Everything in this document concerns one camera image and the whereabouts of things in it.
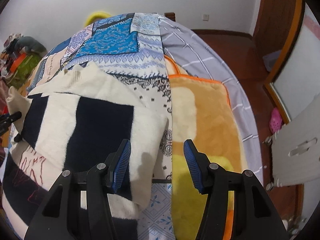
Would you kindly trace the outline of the cream and navy knit sweater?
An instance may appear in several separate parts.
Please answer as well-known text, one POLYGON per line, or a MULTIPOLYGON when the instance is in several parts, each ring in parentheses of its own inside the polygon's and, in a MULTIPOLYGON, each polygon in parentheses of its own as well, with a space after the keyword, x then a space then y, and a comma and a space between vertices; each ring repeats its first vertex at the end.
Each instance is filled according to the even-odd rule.
POLYGON ((119 239, 137 239, 138 217, 151 197, 151 181, 168 119, 152 110, 95 63, 63 70, 23 97, 8 91, 10 113, 21 112, 3 176, 2 204, 24 238, 39 205, 64 171, 85 172, 131 142, 121 188, 108 196, 119 239))

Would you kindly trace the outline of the green patterned storage bag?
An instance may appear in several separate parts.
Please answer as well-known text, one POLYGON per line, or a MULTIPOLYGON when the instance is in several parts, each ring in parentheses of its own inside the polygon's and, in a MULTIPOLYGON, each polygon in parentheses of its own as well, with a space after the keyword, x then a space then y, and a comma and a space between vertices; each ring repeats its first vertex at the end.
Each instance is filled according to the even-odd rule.
POLYGON ((27 54, 26 58, 19 65, 13 75, 7 79, 7 86, 9 88, 13 86, 16 89, 21 88, 26 83, 27 79, 31 75, 31 72, 35 69, 40 60, 41 57, 38 54, 27 54))

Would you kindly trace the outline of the orange box on pile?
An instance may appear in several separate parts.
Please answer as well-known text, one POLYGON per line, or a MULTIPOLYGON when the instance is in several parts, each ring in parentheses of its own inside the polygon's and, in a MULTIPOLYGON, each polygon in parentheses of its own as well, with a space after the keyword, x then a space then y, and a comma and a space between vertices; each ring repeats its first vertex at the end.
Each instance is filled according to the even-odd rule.
POLYGON ((19 67, 19 65, 23 62, 23 60, 26 58, 27 54, 22 53, 21 55, 18 56, 17 59, 15 59, 10 67, 10 71, 14 73, 16 69, 19 67))

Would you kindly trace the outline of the pink plastic slipper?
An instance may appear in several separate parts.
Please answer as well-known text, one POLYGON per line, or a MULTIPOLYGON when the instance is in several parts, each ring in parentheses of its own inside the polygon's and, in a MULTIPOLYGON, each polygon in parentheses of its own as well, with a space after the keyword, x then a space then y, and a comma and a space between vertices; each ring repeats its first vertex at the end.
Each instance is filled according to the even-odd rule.
POLYGON ((269 120, 269 129, 272 134, 276 133, 281 129, 283 125, 283 119, 279 110, 275 107, 271 112, 271 117, 269 120))

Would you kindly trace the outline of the orange plush blanket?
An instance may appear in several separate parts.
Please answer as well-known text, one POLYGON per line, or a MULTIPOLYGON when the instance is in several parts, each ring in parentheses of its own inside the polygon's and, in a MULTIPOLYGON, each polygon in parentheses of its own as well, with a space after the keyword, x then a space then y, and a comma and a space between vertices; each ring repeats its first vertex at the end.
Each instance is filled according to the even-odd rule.
POLYGON ((195 239, 206 197, 195 189, 183 155, 191 139, 199 152, 224 169, 242 172, 247 167, 240 132, 226 87, 219 81, 188 75, 165 57, 172 102, 171 215, 177 239, 195 239))

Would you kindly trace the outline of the yellow curved foam tube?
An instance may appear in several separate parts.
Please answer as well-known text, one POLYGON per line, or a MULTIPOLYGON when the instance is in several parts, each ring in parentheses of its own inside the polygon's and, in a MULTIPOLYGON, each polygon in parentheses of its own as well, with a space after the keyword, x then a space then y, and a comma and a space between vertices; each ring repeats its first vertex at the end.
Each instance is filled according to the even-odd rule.
POLYGON ((103 11, 97 11, 97 12, 93 12, 91 13, 85 20, 85 23, 84 23, 84 27, 98 21, 98 20, 102 20, 102 19, 106 19, 106 18, 110 18, 111 15, 106 13, 106 12, 103 12, 103 11))

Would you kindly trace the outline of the blue patchwork bed cover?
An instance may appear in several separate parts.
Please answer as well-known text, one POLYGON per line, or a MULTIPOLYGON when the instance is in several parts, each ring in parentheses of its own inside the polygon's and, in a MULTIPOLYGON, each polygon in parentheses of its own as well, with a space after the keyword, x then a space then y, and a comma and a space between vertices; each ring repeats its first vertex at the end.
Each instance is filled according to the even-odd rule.
POLYGON ((169 178, 172 156, 171 90, 159 16, 122 14, 93 23, 72 37, 57 74, 77 65, 85 67, 90 62, 127 85, 144 106, 167 117, 168 125, 161 139, 152 179, 169 178))

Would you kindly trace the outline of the grey striped bed sheet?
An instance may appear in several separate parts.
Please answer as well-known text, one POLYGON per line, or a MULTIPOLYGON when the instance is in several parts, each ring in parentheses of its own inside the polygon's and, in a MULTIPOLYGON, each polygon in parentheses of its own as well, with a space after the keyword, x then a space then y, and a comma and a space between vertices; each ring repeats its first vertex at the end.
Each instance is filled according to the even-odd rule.
POLYGON ((263 163, 257 124, 239 80, 225 61, 190 29, 162 15, 159 15, 159 29, 165 55, 189 75, 207 81, 219 81, 227 88, 248 167, 262 183, 263 163))

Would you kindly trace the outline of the wooden bed post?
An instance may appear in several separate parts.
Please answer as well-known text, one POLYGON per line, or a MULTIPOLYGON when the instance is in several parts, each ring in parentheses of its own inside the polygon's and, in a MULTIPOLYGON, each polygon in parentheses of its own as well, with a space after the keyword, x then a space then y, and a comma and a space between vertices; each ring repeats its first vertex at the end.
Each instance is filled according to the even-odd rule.
POLYGON ((174 12, 165 12, 164 16, 170 19, 171 21, 176 21, 176 14, 174 12))

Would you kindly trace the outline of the white wall socket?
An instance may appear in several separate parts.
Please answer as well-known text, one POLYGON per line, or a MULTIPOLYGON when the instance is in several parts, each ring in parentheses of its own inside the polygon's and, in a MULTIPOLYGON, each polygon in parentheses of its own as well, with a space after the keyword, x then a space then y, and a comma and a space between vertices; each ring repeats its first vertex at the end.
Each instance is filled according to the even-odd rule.
POLYGON ((203 14, 202 15, 202 20, 203 21, 209 21, 209 14, 203 14))

